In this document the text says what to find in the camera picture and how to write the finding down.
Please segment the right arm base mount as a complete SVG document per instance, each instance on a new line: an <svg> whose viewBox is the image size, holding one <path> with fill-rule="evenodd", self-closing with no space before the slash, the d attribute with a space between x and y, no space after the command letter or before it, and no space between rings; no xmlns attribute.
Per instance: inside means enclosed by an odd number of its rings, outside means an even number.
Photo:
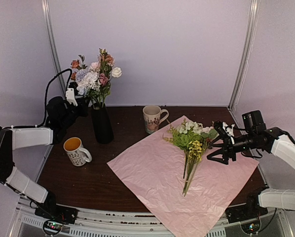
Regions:
<svg viewBox="0 0 295 237"><path fill-rule="evenodd" d="M228 222L241 222L241 229L245 234L257 235L262 230L261 216L268 213L267 208L260 207L258 196L266 188L258 188L247 195L246 203L229 207L225 213Z"/></svg>

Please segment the white vented front rail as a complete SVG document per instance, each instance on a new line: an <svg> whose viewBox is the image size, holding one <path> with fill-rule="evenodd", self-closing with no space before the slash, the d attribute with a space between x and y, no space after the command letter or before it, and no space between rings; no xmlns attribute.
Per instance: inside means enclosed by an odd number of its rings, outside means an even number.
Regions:
<svg viewBox="0 0 295 237"><path fill-rule="evenodd" d="M283 210L270 208L260 216L246 215L245 205L228 208L208 237L292 237ZM34 205L25 198L17 204L9 237L171 237L173 234L151 213L111 212L79 209L74 224L56 225L36 216Z"/></svg>

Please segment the cream printed mug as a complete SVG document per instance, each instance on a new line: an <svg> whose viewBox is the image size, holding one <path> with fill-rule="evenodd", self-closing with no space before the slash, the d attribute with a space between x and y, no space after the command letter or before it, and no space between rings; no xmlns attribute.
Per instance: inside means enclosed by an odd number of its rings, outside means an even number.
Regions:
<svg viewBox="0 0 295 237"><path fill-rule="evenodd" d="M169 112L167 109L161 109L156 105L147 105L143 108L143 116L145 130L148 134L152 134L157 131L160 124L168 118Z"/></svg>

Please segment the right aluminium frame post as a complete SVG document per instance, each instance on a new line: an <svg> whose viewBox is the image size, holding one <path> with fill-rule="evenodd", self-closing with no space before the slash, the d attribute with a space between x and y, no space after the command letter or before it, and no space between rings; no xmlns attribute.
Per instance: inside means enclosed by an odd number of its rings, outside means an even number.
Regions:
<svg viewBox="0 0 295 237"><path fill-rule="evenodd" d="M234 89L232 92L232 96L229 102L228 108L234 112L236 110L236 105L238 104L240 94L244 85L247 69L248 69L248 61L251 50L253 48L255 34L256 34L256 25L258 20L258 8L260 1L252 0L249 11L248 25L246 36L244 40L244 46L242 51L242 56L239 64L239 69L236 76L236 81L234 85Z"/></svg>

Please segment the blue white hydrangea bunch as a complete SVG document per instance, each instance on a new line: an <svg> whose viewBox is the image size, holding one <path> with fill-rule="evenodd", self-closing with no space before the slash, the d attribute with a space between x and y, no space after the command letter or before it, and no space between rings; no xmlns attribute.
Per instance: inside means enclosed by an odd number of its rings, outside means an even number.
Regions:
<svg viewBox="0 0 295 237"><path fill-rule="evenodd" d="M101 83L99 74L91 69L81 69L76 73L78 95L90 99L93 105L100 103Z"/></svg>

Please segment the floral mug yellow inside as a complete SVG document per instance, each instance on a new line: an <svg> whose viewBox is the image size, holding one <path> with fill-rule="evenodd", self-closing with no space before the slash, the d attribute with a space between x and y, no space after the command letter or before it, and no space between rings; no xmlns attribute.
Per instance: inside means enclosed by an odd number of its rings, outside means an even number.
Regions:
<svg viewBox="0 0 295 237"><path fill-rule="evenodd" d="M83 147L82 141L78 137L66 140L63 148L72 164L76 167L83 166L92 161L90 152Z"/></svg>

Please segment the left aluminium frame post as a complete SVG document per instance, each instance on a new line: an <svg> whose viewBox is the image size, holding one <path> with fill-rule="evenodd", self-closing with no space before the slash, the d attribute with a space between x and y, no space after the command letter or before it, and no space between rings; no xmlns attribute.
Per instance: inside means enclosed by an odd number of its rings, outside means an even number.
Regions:
<svg viewBox="0 0 295 237"><path fill-rule="evenodd" d="M44 19L45 19L47 35L48 35L49 46L51 49L53 66L54 66L56 73L59 73L62 71L62 69L61 69L61 65L60 65L60 61L59 61L59 57L58 57L58 52L57 52L57 48L56 48L56 41L54 38L54 32L53 32L52 20L51 20L50 8L49 8L49 1L42 0L41 3L42 3L42 12L43 12Z"/></svg>

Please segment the pink rose stem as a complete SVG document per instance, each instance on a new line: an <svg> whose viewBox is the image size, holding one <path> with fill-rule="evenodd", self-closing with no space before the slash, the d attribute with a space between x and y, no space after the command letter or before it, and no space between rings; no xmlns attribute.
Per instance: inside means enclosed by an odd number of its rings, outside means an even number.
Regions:
<svg viewBox="0 0 295 237"><path fill-rule="evenodd" d="M114 58L106 49L99 49L98 61L91 63L92 78L88 97L93 108L103 108L106 97L111 92L111 74L114 67Z"/></svg>

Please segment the purple flower bouquet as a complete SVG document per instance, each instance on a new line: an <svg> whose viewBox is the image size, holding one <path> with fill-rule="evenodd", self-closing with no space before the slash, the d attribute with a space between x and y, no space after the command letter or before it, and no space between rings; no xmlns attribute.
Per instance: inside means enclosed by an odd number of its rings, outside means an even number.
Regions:
<svg viewBox="0 0 295 237"><path fill-rule="evenodd" d="M204 127L201 123L186 119L176 127L170 124L167 132L171 136L163 137L163 139L184 151L183 195L186 196L195 171L209 143L217 138L218 132L213 126Z"/></svg>

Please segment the aluminium frame post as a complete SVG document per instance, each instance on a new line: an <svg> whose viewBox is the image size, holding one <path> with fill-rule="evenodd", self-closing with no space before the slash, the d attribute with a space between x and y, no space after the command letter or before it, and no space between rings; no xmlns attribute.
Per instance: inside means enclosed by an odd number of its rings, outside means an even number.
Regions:
<svg viewBox="0 0 295 237"><path fill-rule="evenodd" d="M253 48L255 34L256 34L256 25L258 20L258 8L260 1L252 0L249 11L248 25L246 36L244 40L244 46L242 51L242 56L239 64L239 69L236 76L236 81L234 85L234 89L232 92L232 96L229 102L228 108L234 112L236 110L236 105L238 104L240 94L244 85L247 69L248 69L248 61L251 50Z"/></svg>
<svg viewBox="0 0 295 237"><path fill-rule="evenodd" d="M49 46L51 49L53 66L54 66L56 73L59 73L62 71L62 69L61 69L61 65L60 65L60 61L59 61L59 57L58 57L58 52L57 52L57 48L56 48L56 41L54 38L54 32L53 32L52 20L51 20L50 8L49 8L49 1L42 0L41 3L42 3L42 12L43 12L44 19L45 19L47 35L48 35Z"/></svg>

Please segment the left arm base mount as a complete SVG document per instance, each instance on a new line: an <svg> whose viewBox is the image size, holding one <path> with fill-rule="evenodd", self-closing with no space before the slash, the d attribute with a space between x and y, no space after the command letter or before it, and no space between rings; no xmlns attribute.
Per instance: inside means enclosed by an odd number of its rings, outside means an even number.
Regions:
<svg viewBox="0 0 295 237"><path fill-rule="evenodd" d="M73 207L61 206L56 203L56 196L49 192L43 203L35 200L31 204L36 205L35 215L45 218L42 230L47 237L54 237L62 231L62 228L68 224L74 224L77 218L78 210Z"/></svg>

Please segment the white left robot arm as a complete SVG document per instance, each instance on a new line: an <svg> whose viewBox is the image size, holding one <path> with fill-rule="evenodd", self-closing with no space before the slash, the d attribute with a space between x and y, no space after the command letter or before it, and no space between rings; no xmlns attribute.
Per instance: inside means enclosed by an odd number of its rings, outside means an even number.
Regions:
<svg viewBox="0 0 295 237"><path fill-rule="evenodd" d="M46 105L47 117L41 125L0 126L0 183L13 191L42 203L41 210L49 219L61 214L58 205L48 199L49 191L22 173L13 161L17 149L49 146L62 142L67 130L78 117L88 115L88 100L64 100L57 96Z"/></svg>

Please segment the mauve and white flower stem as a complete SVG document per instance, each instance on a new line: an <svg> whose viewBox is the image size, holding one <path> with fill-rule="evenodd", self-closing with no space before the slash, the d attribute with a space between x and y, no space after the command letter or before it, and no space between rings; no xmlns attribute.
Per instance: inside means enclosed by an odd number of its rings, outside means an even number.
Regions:
<svg viewBox="0 0 295 237"><path fill-rule="evenodd" d="M122 76L122 69L120 67L104 66L100 70L99 82L100 82L100 95L99 101L101 107L104 106L106 97L111 93L111 80Z"/></svg>

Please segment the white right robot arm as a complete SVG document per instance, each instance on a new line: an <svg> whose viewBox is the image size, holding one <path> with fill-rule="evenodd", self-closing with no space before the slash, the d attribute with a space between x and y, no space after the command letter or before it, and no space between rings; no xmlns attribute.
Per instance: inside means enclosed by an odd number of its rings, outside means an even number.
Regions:
<svg viewBox="0 0 295 237"><path fill-rule="evenodd" d="M228 164L230 160L236 161L237 153L266 151L295 170L295 140L288 132L278 127L268 129L259 110L243 114L242 119L245 134L241 136L234 136L234 126L214 122L219 135L210 143L216 151L207 155L208 160ZM259 188L248 195L242 212L245 217L253 218L268 207L295 211L295 190Z"/></svg>

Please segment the orange brown flower stem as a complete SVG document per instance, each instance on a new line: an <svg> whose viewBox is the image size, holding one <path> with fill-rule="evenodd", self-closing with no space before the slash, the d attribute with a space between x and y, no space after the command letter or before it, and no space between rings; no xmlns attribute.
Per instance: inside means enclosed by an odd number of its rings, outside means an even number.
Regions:
<svg viewBox="0 0 295 237"><path fill-rule="evenodd" d="M71 80L75 81L76 80L76 74L78 71L80 70L84 70L87 69L87 66L85 64L85 56L84 55L78 55L78 59L77 60L72 60L71 62L71 68L72 69L76 69L76 72L73 72L72 76L71 76Z"/></svg>

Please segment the black tall vase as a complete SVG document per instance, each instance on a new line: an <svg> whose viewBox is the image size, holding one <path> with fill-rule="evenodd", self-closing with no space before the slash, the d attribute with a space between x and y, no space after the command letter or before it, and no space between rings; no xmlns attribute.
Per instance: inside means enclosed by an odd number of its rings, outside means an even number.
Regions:
<svg viewBox="0 0 295 237"><path fill-rule="evenodd" d="M100 144L110 143L114 139L114 134L105 104L94 104L91 109L91 119L97 142Z"/></svg>

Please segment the pink tissue wrapping sheet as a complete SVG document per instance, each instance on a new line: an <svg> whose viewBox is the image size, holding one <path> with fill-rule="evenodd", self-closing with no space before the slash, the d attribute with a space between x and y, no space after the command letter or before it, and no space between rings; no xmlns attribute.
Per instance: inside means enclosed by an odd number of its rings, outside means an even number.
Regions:
<svg viewBox="0 0 295 237"><path fill-rule="evenodd" d="M237 155L225 165L203 158L184 195L184 152L164 140L167 131L159 129L108 165L175 236L203 237L243 189L258 161Z"/></svg>

